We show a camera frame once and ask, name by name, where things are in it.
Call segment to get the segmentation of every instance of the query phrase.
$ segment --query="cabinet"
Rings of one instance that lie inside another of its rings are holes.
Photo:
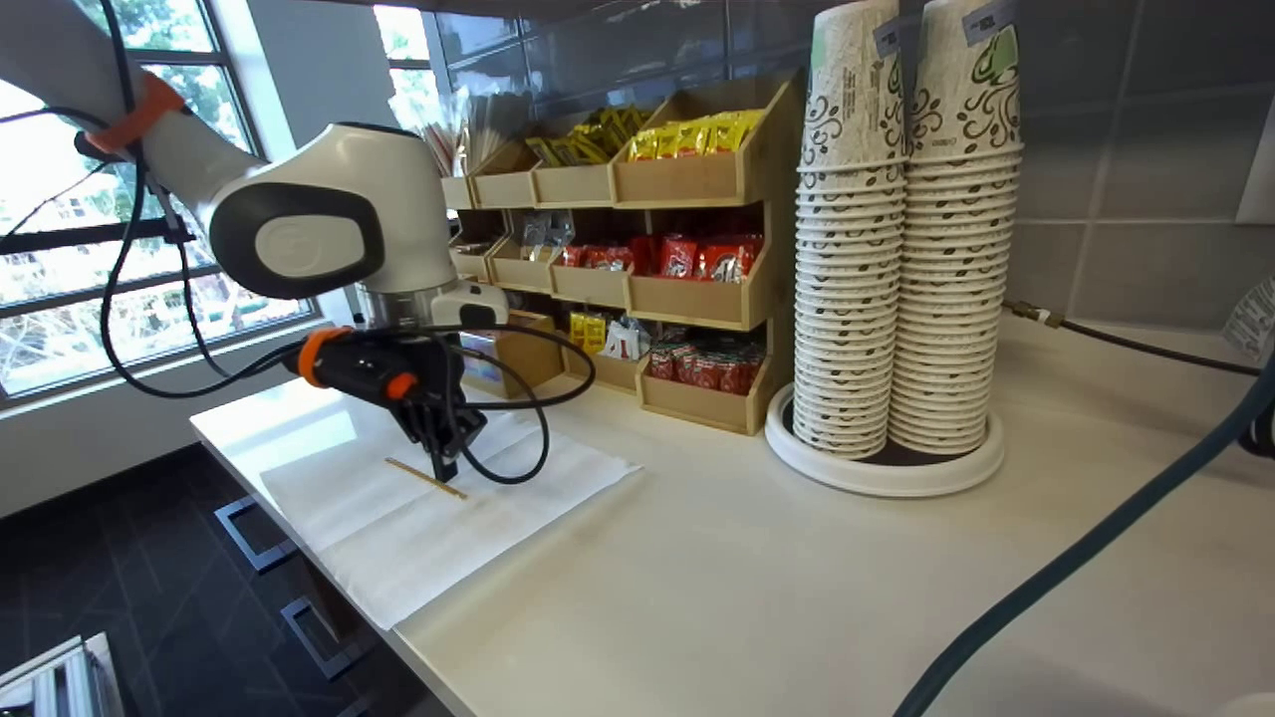
[[[504,290],[630,312],[648,324],[765,331],[765,362],[749,393],[702,389],[645,376],[645,362],[599,358],[599,383],[636,393],[645,411],[754,435],[767,400],[794,376],[794,178],[800,99],[788,80],[741,80],[670,95],[648,124],[762,108],[758,131],[734,157],[681,157],[601,169],[531,169],[511,176],[440,178],[454,210],[636,210],[648,230],[672,210],[762,215],[762,255],[741,283],[690,283],[630,273],[589,273],[516,261],[511,238],[482,255],[454,253],[459,275]]]

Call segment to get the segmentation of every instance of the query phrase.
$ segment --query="wall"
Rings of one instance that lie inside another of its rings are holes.
[[[593,108],[800,72],[827,0],[511,10],[523,11],[431,16],[440,89],[496,77],[537,108]],[[1010,299],[1217,327],[1275,273],[1272,226],[1233,223],[1275,91],[1275,3],[1020,0],[1017,11],[1028,169]]]
[[[270,157],[288,157],[330,119],[395,124],[385,57],[367,10],[312,0],[219,0],[213,10],[236,32],[227,52]],[[261,350],[240,346],[219,358],[244,368]],[[98,383],[18,413],[0,413],[0,518],[191,447],[191,413],[284,379],[284,372],[270,372],[200,401],[158,401],[132,387]],[[167,368],[154,383],[208,387],[211,376],[185,362]]]

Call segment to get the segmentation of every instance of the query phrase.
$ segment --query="orange component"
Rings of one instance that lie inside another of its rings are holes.
[[[167,112],[184,112],[184,95],[167,89],[158,77],[142,72],[140,105],[110,128],[83,131],[83,140],[104,157],[122,157],[135,140],[142,140]]]
[[[385,383],[385,400],[391,400],[391,401],[403,401],[413,387],[417,387],[417,379],[413,379],[410,372],[403,372],[403,376],[395,376],[395,379]]]
[[[304,350],[296,355],[296,376],[304,376],[312,387],[322,387],[316,376],[322,342],[342,340],[342,336],[349,336],[349,331],[326,327],[326,331],[306,336]]]

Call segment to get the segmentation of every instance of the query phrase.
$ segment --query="gray tile wall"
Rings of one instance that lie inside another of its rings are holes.
[[[552,0],[431,16],[440,89],[511,80],[537,112],[804,68],[838,0]],[[1275,95],[1272,0],[1020,0],[1022,200],[1010,299],[1074,320],[1217,327],[1275,275],[1233,223]]]

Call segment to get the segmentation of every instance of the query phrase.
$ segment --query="window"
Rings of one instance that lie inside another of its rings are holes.
[[[98,0],[77,0],[98,28]],[[253,153],[231,63],[204,0],[116,0],[128,52],[164,77],[193,115]],[[38,108],[0,80],[0,115]],[[98,290],[119,255],[132,208],[132,169],[98,169],[71,146],[77,128],[38,115],[0,124],[0,407],[107,376],[98,350]],[[185,242],[191,299],[208,342],[244,340],[316,302],[276,302],[219,275],[208,242]],[[122,362],[176,358],[193,346],[180,283],[180,253],[164,242],[158,205],[146,200],[140,238],[110,302]]]
[[[375,3],[375,26],[385,43],[391,80],[395,80],[395,115],[403,128],[417,131],[440,124],[439,84],[431,68],[427,16],[417,10]]]

